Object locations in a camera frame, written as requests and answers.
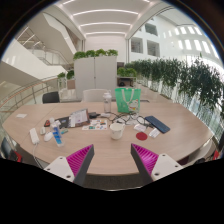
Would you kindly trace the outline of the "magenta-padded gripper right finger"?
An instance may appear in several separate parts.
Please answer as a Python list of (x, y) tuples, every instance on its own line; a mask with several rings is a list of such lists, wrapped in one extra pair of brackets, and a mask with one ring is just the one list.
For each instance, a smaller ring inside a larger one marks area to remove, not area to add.
[(144, 184), (149, 184), (182, 169), (182, 166), (167, 154), (156, 154), (136, 144), (131, 144), (131, 155)]

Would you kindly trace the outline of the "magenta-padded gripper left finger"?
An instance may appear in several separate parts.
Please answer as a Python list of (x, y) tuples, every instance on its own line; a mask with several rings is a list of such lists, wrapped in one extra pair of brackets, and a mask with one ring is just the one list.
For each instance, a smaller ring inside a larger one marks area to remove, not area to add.
[(93, 156), (94, 145), (91, 144), (67, 157), (59, 156), (45, 168), (45, 171), (82, 186)]

